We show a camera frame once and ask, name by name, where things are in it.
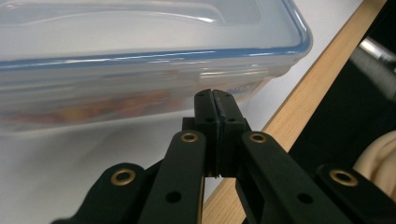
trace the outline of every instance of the black hole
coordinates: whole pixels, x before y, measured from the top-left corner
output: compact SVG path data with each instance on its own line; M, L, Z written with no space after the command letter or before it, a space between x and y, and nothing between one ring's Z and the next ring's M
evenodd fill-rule
M194 138L195 138L195 136L192 135L192 134L186 134L186 135L184 135L184 139L186 139L186 140L192 140L192 139L194 139Z
M129 173L120 173L116 176L118 181L122 181L122 180L126 180L129 177L131 177L131 175Z
M178 191L172 191L166 194L165 200L169 203L177 203L181 200L181 194Z
M264 138L261 135L253 135L253 139L257 141L262 141Z
M301 193L297 196L298 200L302 203L313 203L314 199L309 194Z
M352 179L350 178L350 176L345 175L345 174L341 174L341 173L338 173L338 174L336 174L335 176L337 176L337 178L339 178L340 180L343 180L343 181L346 181L346 182L349 182L349 181L352 180Z

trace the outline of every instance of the wooden strip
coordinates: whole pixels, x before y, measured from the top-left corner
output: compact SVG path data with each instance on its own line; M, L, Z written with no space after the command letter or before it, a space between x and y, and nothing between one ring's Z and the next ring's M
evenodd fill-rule
M262 129L287 151L309 121L386 0L365 0ZM203 223L240 224L245 218L234 179L224 179L204 206Z

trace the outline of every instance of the table surface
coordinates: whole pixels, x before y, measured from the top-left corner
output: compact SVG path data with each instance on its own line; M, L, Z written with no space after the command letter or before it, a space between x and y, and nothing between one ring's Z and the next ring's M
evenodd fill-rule
M265 126L285 149L386 0L294 2L312 30L312 50L285 76L241 104L252 129ZM0 136L0 223L49 223L72 216L106 168L125 161L147 168L162 159L173 134L180 131L181 118L192 113L134 119L133 125L124 120L73 131ZM207 181L206 195L219 182ZM243 218L233 180L223 180L205 203L204 223L241 223Z

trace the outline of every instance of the container lid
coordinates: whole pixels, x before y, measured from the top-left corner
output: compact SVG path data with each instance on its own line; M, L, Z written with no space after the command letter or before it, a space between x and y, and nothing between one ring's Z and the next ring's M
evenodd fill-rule
M301 58L312 44L290 0L1 2L0 71L175 58Z

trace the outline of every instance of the beige curved object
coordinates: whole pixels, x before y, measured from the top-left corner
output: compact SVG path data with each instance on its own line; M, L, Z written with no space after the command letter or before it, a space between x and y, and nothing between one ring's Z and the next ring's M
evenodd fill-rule
M353 168L396 202L396 131L376 139Z

